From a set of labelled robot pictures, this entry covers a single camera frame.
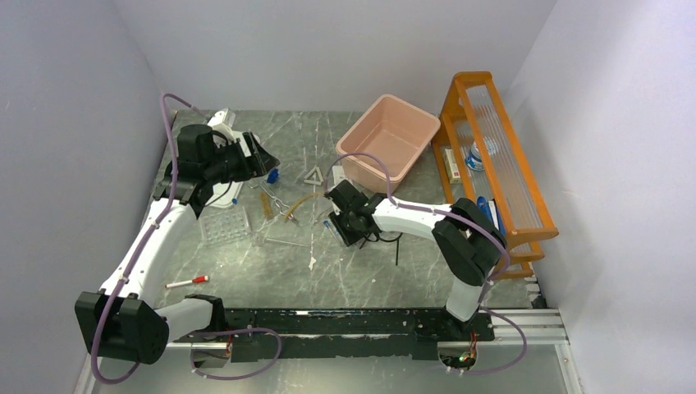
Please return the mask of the black iron ring stand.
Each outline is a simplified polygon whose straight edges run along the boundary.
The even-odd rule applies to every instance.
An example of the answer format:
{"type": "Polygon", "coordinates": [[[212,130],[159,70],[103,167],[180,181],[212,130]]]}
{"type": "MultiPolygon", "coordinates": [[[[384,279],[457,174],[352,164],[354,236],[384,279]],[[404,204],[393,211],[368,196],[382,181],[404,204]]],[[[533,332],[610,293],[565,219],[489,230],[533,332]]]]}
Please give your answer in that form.
{"type": "Polygon", "coordinates": [[[379,233],[373,233],[370,236],[364,236],[363,241],[359,245],[359,249],[362,250],[366,244],[368,243],[394,243],[396,245],[396,252],[395,252],[395,266],[399,266],[399,259],[400,259],[400,244],[401,244],[401,238],[404,235],[403,232],[399,232],[396,236],[393,238],[387,239],[382,237],[379,233]]]}

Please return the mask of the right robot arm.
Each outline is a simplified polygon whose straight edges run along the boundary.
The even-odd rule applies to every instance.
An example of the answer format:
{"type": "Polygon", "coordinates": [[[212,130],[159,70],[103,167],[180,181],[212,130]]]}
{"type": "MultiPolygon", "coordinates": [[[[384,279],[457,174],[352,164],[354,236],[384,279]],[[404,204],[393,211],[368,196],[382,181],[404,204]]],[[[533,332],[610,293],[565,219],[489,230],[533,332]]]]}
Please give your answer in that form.
{"type": "Polygon", "coordinates": [[[348,181],[323,196],[335,207],[329,218],[347,246],[382,241],[385,232],[434,242],[455,277],[445,304],[443,330],[454,340],[473,331],[473,316],[495,267],[509,259],[505,237],[474,201],[460,198],[453,204],[431,205],[385,194],[368,197],[348,181]]]}

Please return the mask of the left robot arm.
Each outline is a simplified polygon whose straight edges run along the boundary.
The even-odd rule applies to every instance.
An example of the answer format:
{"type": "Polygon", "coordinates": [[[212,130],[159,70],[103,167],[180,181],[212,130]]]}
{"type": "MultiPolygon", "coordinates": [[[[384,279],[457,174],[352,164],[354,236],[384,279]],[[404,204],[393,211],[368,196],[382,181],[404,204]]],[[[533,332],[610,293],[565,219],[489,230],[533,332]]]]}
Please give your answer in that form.
{"type": "Polygon", "coordinates": [[[213,187],[264,177],[280,163],[250,132],[222,144],[214,140],[218,135],[203,124],[181,129],[176,156],[154,190],[150,218],[114,273],[97,291],[79,295],[76,317],[94,358],[153,364],[168,343],[192,332],[206,341],[226,333],[218,297],[188,295],[172,306],[153,307],[164,268],[212,198],[213,187]]]}

